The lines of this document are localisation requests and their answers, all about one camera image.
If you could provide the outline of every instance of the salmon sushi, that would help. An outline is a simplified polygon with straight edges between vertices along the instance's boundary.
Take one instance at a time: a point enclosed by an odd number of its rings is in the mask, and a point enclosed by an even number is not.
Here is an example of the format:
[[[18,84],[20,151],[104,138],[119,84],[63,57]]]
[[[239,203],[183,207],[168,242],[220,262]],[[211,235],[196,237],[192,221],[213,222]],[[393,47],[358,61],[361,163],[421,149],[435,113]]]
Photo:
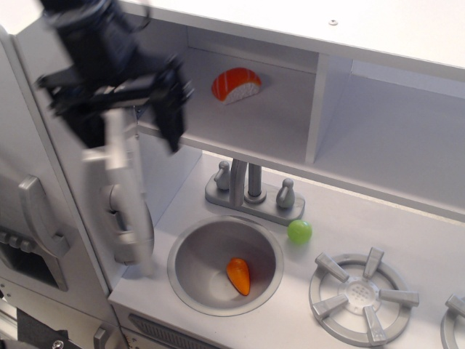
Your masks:
[[[221,73],[211,85],[213,95],[230,104],[259,93],[262,81],[255,72],[247,68],[233,68]]]

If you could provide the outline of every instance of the gray stove burner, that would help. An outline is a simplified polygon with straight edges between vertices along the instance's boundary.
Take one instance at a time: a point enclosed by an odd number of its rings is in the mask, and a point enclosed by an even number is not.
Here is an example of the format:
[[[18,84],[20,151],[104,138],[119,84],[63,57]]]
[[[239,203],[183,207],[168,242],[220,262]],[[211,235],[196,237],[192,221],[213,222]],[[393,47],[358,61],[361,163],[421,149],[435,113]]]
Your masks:
[[[419,305],[419,294],[408,290],[401,277],[381,259],[384,252],[371,248],[368,257],[363,254],[343,254],[331,258],[325,253],[317,257],[318,268],[310,282],[310,305],[313,315],[331,335],[350,345],[373,347],[383,345],[397,338],[405,329],[411,308]],[[342,266],[362,265],[362,276],[351,276]],[[392,285],[392,289],[379,289],[372,278],[381,274]],[[341,282],[338,294],[321,299],[320,287],[328,275]],[[395,302],[399,313],[395,321],[383,329],[376,312],[383,302]],[[366,333],[356,332],[336,322],[331,315],[339,310],[348,310],[356,316],[363,316],[367,325]]]
[[[454,327],[457,316],[465,317],[465,297],[460,299],[455,294],[452,294],[445,304],[448,306],[448,311],[442,318],[441,323],[442,346],[444,349],[458,349]]]

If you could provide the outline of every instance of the oven vent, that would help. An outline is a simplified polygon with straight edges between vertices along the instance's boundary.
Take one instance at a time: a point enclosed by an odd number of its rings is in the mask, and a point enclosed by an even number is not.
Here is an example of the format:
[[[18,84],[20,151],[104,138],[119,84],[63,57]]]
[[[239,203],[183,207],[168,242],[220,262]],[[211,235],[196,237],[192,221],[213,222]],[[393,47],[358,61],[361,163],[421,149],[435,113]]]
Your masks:
[[[148,321],[134,314],[129,314],[129,320],[143,333],[170,345],[176,349],[219,349],[213,345],[204,343],[196,338],[189,337],[168,327]]]

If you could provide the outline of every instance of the faucet handle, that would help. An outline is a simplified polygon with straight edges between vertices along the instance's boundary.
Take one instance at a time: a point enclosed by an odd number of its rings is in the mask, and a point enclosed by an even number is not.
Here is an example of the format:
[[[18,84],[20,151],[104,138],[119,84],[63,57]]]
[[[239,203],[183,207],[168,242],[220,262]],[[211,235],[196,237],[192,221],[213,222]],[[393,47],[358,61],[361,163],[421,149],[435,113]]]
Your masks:
[[[218,189],[229,190],[230,188],[230,164],[227,161],[221,161],[218,165],[218,172],[215,175],[214,181],[217,183]]]
[[[294,181],[291,178],[286,178],[283,181],[283,187],[278,191],[276,196],[276,204],[282,209],[288,209],[294,205],[296,195],[294,193]]]

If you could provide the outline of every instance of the screw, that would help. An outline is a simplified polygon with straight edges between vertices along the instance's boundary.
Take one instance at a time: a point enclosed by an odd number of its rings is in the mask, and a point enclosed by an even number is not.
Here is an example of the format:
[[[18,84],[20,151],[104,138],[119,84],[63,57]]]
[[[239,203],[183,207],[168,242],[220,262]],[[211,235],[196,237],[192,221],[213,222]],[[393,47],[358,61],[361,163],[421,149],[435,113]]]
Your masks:
[[[65,347],[65,343],[61,340],[55,340],[52,346],[52,349],[63,349]]]

